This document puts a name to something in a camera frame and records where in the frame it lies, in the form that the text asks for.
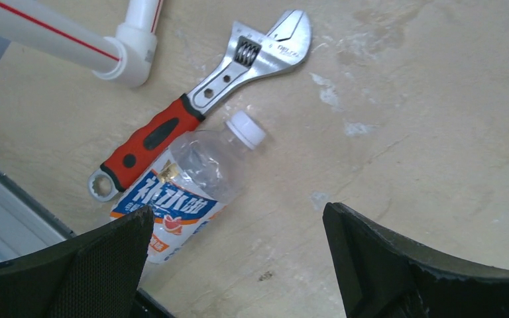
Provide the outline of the small blue label bottle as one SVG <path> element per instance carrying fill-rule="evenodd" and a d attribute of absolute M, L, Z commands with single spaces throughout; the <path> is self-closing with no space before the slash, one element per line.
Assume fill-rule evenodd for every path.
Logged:
<path fill-rule="evenodd" d="M 150 207 L 154 225 L 147 260 L 168 261 L 240 194 L 247 162 L 265 137 L 244 111 L 218 131 L 184 133 L 123 193 L 111 220 Z"/>

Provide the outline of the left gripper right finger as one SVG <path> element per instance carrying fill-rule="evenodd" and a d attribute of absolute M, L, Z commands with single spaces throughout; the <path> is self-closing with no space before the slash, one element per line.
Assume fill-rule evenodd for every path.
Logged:
<path fill-rule="evenodd" d="M 348 317 L 509 317 L 509 270 L 440 252 L 343 203 L 323 225 Z"/>

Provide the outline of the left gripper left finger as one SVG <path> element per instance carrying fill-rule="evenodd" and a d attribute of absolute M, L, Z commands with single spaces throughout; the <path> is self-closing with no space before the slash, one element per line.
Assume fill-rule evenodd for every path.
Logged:
<path fill-rule="evenodd" d="M 153 225 L 152 209 L 142 207 L 0 262 L 0 317 L 130 317 Z"/>

